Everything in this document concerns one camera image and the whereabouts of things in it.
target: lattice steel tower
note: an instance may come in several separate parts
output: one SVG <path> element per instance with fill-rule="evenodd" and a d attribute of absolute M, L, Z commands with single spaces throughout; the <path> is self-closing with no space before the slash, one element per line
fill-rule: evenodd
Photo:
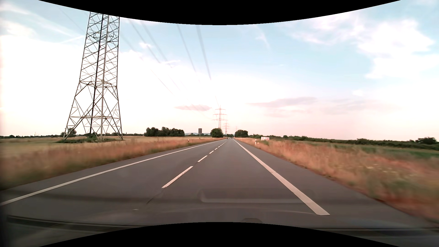
<path fill-rule="evenodd" d="M 123 140 L 117 92 L 120 17 L 90 12 L 79 83 L 63 139 L 83 126 L 103 139 L 107 131 Z"/>
<path fill-rule="evenodd" d="M 226 120 L 226 123 L 224 124 L 224 128 L 225 128 L 224 134 L 227 134 L 228 127 L 230 127 L 230 126 L 227 124 L 227 120 Z"/>
<path fill-rule="evenodd" d="M 225 110 L 225 109 L 222 109 L 221 106 L 219 106 L 219 108 L 215 109 L 215 110 L 219 110 L 219 113 L 214 114 L 215 116 L 217 116 L 217 119 L 212 119 L 212 120 L 218 121 L 218 128 L 222 130 L 221 121 L 227 121 L 226 119 L 222 118 L 222 116 L 227 115 L 227 114 L 221 113 L 221 110 Z"/>

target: solid edge line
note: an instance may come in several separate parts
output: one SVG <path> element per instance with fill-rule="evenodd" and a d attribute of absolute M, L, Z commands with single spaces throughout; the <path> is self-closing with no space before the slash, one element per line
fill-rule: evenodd
<path fill-rule="evenodd" d="M 203 158 L 201 158 L 201 160 L 199 160 L 199 161 L 197 161 L 197 162 L 200 162 L 200 161 L 202 161 L 204 158 L 206 158 L 207 157 L 207 155 L 206 156 L 204 156 Z"/>
<path fill-rule="evenodd" d="M 193 148 L 201 147 L 201 146 L 204 146 L 204 145 L 207 145 L 207 144 L 211 144 L 211 143 L 214 143 L 214 142 L 205 143 L 205 144 L 198 145 L 198 146 L 195 146 L 195 147 L 191 147 L 191 148 L 188 148 L 188 149 L 193 149 Z M 4 202 L 1 202 L 0 203 L 0 207 L 3 206 L 3 205 L 9 204 L 9 203 L 12 203 L 12 202 L 15 202 L 15 201 L 18 201 L 18 200 L 30 197 L 30 196 L 34 196 L 34 195 L 37 195 L 37 194 L 40 194 L 40 193 L 43 193 L 43 192 L 46 192 L 46 191 L 49 191 L 49 190 L 53 190 L 53 189 L 56 189 L 56 188 L 59 188 L 59 187 L 65 186 L 65 185 L 72 184 L 72 183 L 77 182 L 77 181 L 81 181 L 81 180 L 84 180 L 84 179 L 87 179 L 87 178 L 91 178 L 91 177 L 98 176 L 98 175 L 101 175 L 101 174 L 104 174 L 104 173 L 107 173 L 107 172 L 110 172 L 110 171 L 117 170 L 117 169 L 120 169 L 120 168 L 124 168 L 124 167 L 131 166 L 131 165 L 134 165 L 134 164 L 142 163 L 142 162 L 148 161 L 148 160 L 153 160 L 153 159 L 156 159 L 156 158 L 159 158 L 159 157 L 163 157 L 163 156 L 166 156 L 166 155 L 169 155 L 169 154 L 173 154 L 173 153 L 178 153 L 178 152 L 181 152 L 181 151 L 184 151 L 184 150 L 188 150 L 188 149 L 183 149 L 183 150 L 175 151 L 175 152 L 172 152 L 172 153 L 163 154 L 163 155 L 160 155 L 160 156 L 157 156 L 157 157 L 149 158 L 149 159 L 146 159 L 146 160 L 137 161 L 137 162 L 134 162 L 134 163 L 131 163 L 131 164 L 128 164 L 128 165 L 124 165 L 124 166 L 121 166 L 121 167 L 116 167 L 116 168 L 113 168 L 113 169 L 110 169 L 110 170 L 106 170 L 106 171 L 102 171 L 102 172 L 99 172 L 99 173 L 95 173 L 95 174 L 92 174 L 92 175 L 89 175 L 89 176 L 86 176 L 86 177 L 83 177 L 83 178 L 78 178 L 78 179 L 75 179 L 75 180 L 72 180 L 72 181 L 60 184 L 60 185 L 55 185 L 55 186 L 49 187 L 47 189 L 42 189 L 42 190 L 39 190 L 39 191 L 30 193 L 30 194 L 27 194 L 27 195 L 24 195 L 24 196 L 19 196 L 17 198 L 11 199 L 11 200 L 7 200 L 7 201 L 4 201 Z"/>
<path fill-rule="evenodd" d="M 323 208 L 321 208 L 317 203 L 315 203 L 313 200 L 311 200 L 309 197 L 307 197 L 304 193 L 302 193 L 298 188 L 296 188 L 294 185 L 292 185 L 288 180 L 286 180 L 284 177 L 280 176 L 277 172 L 275 172 L 273 169 L 271 169 L 267 164 L 265 164 L 262 160 L 260 160 L 258 157 L 256 157 L 254 154 L 252 154 L 250 151 L 245 149 L 241 144 L 239 144 L 237 141 L 235 141 L 238 145 L 240 145 L 246 152 L 248 152 L 255 160 L 257 160 L 262 166 L 264 166 L 273 176 L 275 176 L 282 184 L 285 185 L 291 192 L 293 192 L 302 202 L 304 202 L 314 213 L 317 215 L 329 215 L 327 211 L 325 211 Z"/>
<path fill-rule="evenodd" d="M 192 167 L 189 167 L 188 169 L 184 170 L 184 172 L 180 173 L 180 175 L 176 176 L 173 180 L 169 181 L 169 183 L 165 184 L 162 189 L 168 187 L 170 184 L 172 184 L 175 180 L 177 180 L 177 178 L 181 177 L 181 175 L 185 174 L 189 169 L 191 169 Z"/>

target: dashed center line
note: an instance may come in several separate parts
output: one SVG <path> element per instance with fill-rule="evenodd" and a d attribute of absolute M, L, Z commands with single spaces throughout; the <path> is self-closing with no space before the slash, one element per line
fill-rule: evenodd
<path fill-rule="evenodd" d="M 185 174 L 189 169 L 191 169 L 192 167 L 189 167 L 188 169 L 186 169 L 184 172 L 180 173 L 180 175 L 176 176 L 173 180 L 169 181 L 169 183 L 165 184 L 162 189 L 168 187 L 170 184 L 172 184 L 175 180 L 177 180 L 177 178 L 181 177 L 181 175 Z"/>
<path fill-rule="evenodd" d="M 204 158 L 206 158 L 207 157 L 207 155 L 206 156 L 204 156 L 203 158 L 201 158 L 201 160 L 199 160 L 198 162 L 200 162 L 200 161 L 202 161 Z"/>

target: asphalt road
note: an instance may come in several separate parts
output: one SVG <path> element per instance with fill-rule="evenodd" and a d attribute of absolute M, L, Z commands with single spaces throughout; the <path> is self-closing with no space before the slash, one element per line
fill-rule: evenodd
<path fill-rule="evenodd" d="M 431 223 L 234 139 L 94 167 L 8 189 L 1 196 L 14 247 L 92 235 L 110 225 L 186 222 L 387 228 L 393 234 L 374 230 L 363 237 L 397 246 L 439 245 L 433 232 L 411 234 Z M 77 228 L 50 226 L 60 222 L 75 222 Z M 406 230 L 395 234 L 395 229 Z"/>

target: grass field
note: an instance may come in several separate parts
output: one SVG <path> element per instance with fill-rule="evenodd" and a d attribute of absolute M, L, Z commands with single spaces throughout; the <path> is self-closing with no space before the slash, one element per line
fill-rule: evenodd
<path fill-rule="evenodd" d="M 220 138 L 128 136 L 117 142 L 55 143 L 61 139 L 1 139 L 0 189 Z"/>
<path fill-rule="evenodd" d="M 406 213 L 439 222 L 439 152 L 236 138 Z"/>

